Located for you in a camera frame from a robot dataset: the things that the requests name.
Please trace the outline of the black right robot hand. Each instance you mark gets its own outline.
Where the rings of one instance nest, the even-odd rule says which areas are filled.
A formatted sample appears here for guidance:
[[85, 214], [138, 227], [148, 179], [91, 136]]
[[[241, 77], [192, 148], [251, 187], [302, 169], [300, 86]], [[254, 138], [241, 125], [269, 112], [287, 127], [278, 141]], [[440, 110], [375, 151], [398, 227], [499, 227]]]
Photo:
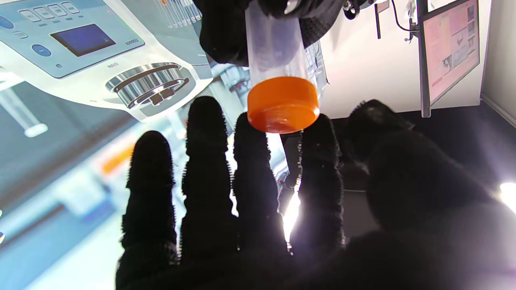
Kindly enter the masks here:
[[514, 290], [515, 213], [378, 100], [343, 127], [344, 152], [367, 173], [379, 229], [345, 242], [340, 148], [321, 114], [302, 136], [300, 212], [287, 249], [264, 132], [243, 113], [233, 177], [219, 103], [188, 114], [175, 231], [170, 145], [143, 134], [131, 157], [117, 290]]

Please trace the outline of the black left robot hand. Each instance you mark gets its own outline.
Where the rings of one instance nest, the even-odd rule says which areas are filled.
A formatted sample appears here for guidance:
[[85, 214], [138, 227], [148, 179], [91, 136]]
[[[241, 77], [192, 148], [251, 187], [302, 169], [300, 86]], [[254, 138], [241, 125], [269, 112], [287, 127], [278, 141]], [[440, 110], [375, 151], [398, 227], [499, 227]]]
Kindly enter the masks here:
[[[245, 10], [250, 0], [194, 0], [202, 14], [200, 45], [218, 64], [248, 66]], [[320, 40], [333, 26], [343, 0], [299, 0], [286, 14], [286, 0], [259, 0], [260, 9], [276, 19], [297, 19], [304, 47]]]

